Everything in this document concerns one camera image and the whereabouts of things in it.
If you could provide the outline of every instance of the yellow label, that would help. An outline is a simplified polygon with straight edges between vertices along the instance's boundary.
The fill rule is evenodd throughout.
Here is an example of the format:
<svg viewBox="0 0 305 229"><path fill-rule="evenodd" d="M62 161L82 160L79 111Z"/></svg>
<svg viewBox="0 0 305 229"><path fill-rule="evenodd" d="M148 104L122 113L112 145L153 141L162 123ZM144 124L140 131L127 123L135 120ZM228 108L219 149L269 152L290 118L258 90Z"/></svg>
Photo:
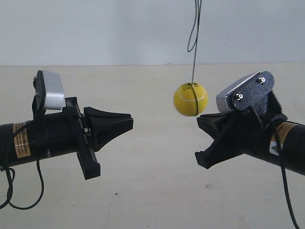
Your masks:
<svg viewBox="0 0 305 229"><path fill-rule="evenodd" d="M283 148L284 141L289 133L289 131L295 127L297 124L284 122L281 123L276 129L280 137L281 148ZM275 135L273 134L270 142L270 153L278 156L277 144Z"/></svg>
<svg viewBox="0 0 305 229"><path fill-rule="evenodd" d="M23 127L25 124L26 122L14 123L13 133L15 133L19 128ZM14 138L14 144L15 144L17 158L31 156L29 140L28 140L28 131L26 128L16 135L16 137Z"/></svg>

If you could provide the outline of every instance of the yellow tennis ball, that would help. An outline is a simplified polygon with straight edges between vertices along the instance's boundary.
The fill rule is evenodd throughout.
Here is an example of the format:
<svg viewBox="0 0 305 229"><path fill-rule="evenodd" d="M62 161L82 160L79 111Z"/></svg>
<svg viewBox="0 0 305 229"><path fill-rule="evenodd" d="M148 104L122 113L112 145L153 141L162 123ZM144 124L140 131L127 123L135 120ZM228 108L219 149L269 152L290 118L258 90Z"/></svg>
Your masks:
<svg viewBox="0 0 305 229"><path fill-rule="evenodd" d="M198 83L184 83L176 90L173 104L185 116L197 116L208 105L208 92Z"/></svg>

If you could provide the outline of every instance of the warning label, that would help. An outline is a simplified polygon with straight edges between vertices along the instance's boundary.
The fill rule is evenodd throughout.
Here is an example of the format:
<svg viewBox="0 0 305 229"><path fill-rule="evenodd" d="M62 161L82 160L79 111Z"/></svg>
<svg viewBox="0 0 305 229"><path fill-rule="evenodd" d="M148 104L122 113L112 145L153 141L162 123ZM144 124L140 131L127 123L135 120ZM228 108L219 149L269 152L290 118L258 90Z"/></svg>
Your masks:
<svg viewBox="0 0 305 229"><path fill-rule="evenodd" d="M280 137L281 148L283 148L284 141L289 131L297 124L284 122L277 127L278 135ZM270 153L278 156L278 148L276 145L275 135L273 134L270 141Z"/></svg>
<svg viewBox="0 0 305 229"><path fill-rule="evenodd" d="M23 127L26 123L15 123L13 124L13 133L15 133L19 128ZM28 132L25 128L14 138L15 150L17 158L22 158L26 156L31 156Z"/></svg>

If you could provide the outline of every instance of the black cylinder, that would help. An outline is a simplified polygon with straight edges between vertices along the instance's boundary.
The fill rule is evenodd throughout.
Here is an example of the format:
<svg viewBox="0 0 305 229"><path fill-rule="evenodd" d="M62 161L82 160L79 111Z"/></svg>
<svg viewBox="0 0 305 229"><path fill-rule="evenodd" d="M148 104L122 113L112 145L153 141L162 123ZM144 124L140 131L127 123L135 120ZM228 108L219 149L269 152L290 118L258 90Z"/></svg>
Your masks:
<svg viewBox="0 0 305 229"><path fill-rule="evenodd" d="M276 124L280 137L285 168L305 176L305 125L280 122ZM246 153L261 160L280 166L274 130L269 128L261 138L262 147Z"/></svg>
<svg viewBox="0 0 305 229"><path fill-rule="evenodd" d="M5 148L8 149L8 166L16 166L53 156L60 156L78 149L69 119L62 112L46 114L43 120L32 122L12 141L13 133L24 123L0 125L0 166L4 165Z"/></svg>

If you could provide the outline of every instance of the wire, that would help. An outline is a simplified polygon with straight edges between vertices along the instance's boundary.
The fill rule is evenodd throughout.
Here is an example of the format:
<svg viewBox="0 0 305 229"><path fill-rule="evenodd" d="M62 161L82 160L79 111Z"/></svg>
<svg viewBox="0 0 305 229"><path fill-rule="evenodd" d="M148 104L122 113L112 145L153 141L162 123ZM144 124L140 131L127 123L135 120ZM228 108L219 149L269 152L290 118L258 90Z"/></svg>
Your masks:
<svg viewBox="0 0 305 229"><path fill-rule="evenodd" d="M16 209L19 209L19 210L28 210L28 209L31 209L34 206L36 206L40 202L40 200L41 200L41 198L43 196L43 193L44 193L44 182L43 182L43 178L42 178L42 174L41 174L41 169L40 169L40 163L39 163L40 158L38 157L37 161L36 161L36 166L37 166L37 171L38 171L38 174L39 174L39 177L40 177L40 181L41 181L41 194L40 194L38 200L34 204L32 204L31 206L25 207L25 208L15 206L14 204L11 203L11 198L13 196L13 181L15 179L16 172L15 172L15 170L13 168L9 168L9 166L8 166L8 152L9 152L9 148L10 148L10 143L14 141L14 138L21 131L23 131L24 129L26 129L29 126L31 126L32 122L33 121L30 121L30 122L26 123L24 126L20 127L18 130L16 130L13 133L12 138L10 139L10 141L7 142L7 145L5 147L3 169L6 172L6 177L7 177L7 180L8 180L9 188L8 188L7 195L6 195L6 200L5 200L5 202L3 204L0 205L0 209L4 208L5 206L7 206L9 204L13 208L16 208Z"/></svg>
<svg viewBox="0 0 305 229"><path fill-rule="evenodd" d="M292 220L295 228L300 229L300 227L298 226L298 224L295 220L295 215L294 215L294 212L292 210L292 205L291 205L290 196L289 196L289 192L288 192L288 183L287 183L285 162L284 162L284 156L283 156L283 153L282 153L280 136L279 136L279 133L278 133L278 130L277 130L275 124L272 121L269 121L269 123L270 123L270 125L271 125L271 127L274 131L275 140L276 140L276 147L277 147L277 151L278 151L278 154L279 154L279 157L280 157L280 165L281 165L281 170L282 170L284 191L285 191L285 197L286 197L286 201L287 201L287 205L288 205L288 209L289 209L289 214L290 214L291 220Z"/></svg>
<svg viewBox="0 0 305 229"><path fill-rule="evenodd" d="M199 33L199 24L200 24L199 22L200 22L200 15L201 15L201 5L202 5L202 0L195 0L195 19L194 19L193 27L192 27L191 34L190 34L190 37L189 37L189 41L187 43L187 51L188 52L191 52L195 48L194 61L193 61L193 72L192 72L192 84L194 82L194 72L195 72L195 65L196 65L198 33ZM196 38L195 38L194 44L190 48L190 43L191 43L191 39L192 39L192 35L193 35L193 32L194 32L196 23L197 23Z"/></svg>

